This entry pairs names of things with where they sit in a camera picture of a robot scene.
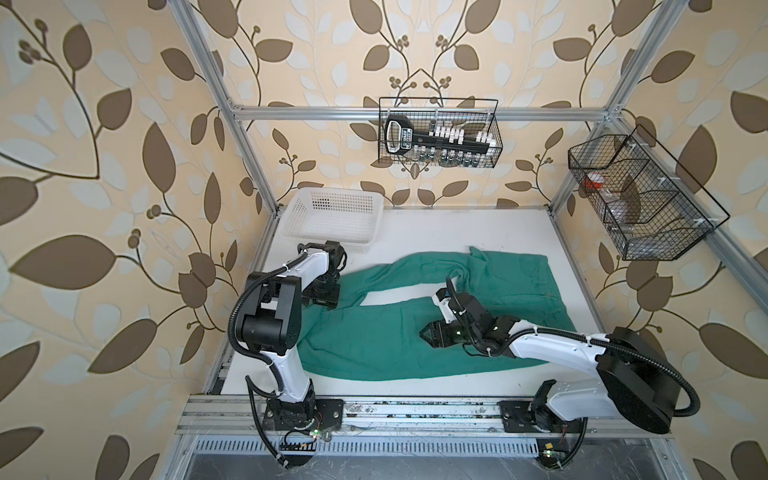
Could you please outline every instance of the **leaf-patterned wallpaper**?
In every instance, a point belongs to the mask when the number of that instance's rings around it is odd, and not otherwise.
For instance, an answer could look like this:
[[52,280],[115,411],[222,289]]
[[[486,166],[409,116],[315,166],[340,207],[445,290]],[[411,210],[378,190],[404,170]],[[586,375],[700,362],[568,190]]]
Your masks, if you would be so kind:
[[504,150],[496,167],[488,169],[378,158],[371,124],[254,121],[246,126],[275,197],[285,205],[299,188],[337,187],[377,191],[396,207],[542,206],[568,171],[568,147],[588,133],[584,122],[501,122]]
[[[763,266],[767,26],[763,0],[691,0],[625,111],[723,203],[733,215],[723,228]],[[768,478],[768,316],[705,243],[674,262],[619,261],[578,192],[559,221],[608,329],[638,330],[699,392],[701,411],[672,424],[690,470]]]
[[0,31],[0,477],[150,478],[266,212],[165,2]]
[[605,104],[660,0],[192,0],[235,102]]

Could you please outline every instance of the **white table surface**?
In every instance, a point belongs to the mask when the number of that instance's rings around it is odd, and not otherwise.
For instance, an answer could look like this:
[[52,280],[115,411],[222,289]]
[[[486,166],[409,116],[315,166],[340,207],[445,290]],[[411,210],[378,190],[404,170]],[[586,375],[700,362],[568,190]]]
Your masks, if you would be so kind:
[[[343,274],[391,263],[411,253],[468,253],[470,246],[480,250],[545,255],[576,330],[580,333],[598,332],[545,210],[384,210],[378,237],[368,253],[349,254]],[[284,237],[278,227],[264,270],[273,270],[293,259],[299,242]],[[431,296],[441,286],[422,284],[370,293],[363,304],[394,303]],[[263,389],[271,391],[274,388],[274,381],[262,362],[235,354],[221,393],[246,395],[245,375],[250,375]],[[548,379],[588,378],[583,373],[552,363],[501,372],[384,382],[308,375],[318,395],[337,396],[532,396]]]

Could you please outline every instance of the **black wire basket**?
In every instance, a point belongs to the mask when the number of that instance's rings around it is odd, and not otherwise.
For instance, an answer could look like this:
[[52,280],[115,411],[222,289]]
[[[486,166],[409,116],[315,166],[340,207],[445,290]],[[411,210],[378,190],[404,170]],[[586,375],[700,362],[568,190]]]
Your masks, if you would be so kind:
[[440,167],[493,168],[504,145],[497,100],[381,97],[379,158]]
[[[674,174],[656,163],[652,146],[669,156]],[[642,125],[630,135],[603,135],[572,147],[568,168],[623,260],[675,260],[730,218]]]

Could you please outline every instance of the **green pants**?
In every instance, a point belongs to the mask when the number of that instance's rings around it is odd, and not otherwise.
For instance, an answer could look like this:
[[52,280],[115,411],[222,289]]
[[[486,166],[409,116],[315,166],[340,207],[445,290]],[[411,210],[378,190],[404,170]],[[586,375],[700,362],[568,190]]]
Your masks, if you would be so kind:
[[424,252],[389,265],[349,273],[339,280],[334,310],[303,309],[299,355],[304,369],[350,380],[424,379],[539,365],[533,359],[467,355],[460,345],[433,349],[419,337],[442,318],[429,297],[389,305],[360,306],[368,292],[457,278],[493,315],[513,315],[542,326],[573,330],[547,257],[503,252]]

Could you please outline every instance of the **metal vent grille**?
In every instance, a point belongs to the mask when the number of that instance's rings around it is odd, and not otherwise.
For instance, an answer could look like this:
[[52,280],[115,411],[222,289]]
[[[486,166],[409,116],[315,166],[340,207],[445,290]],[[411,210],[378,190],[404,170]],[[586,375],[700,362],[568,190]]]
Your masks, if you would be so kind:
[[[279,437],[270,437],[277,443]],[[269,455],[258,436],[203,435],[196,453]],[[318,442],[316,455],[327,456],[422,456],[422,457],[525,457],[538,455],[535,439],[403,439],[402,437],[334,437]]]

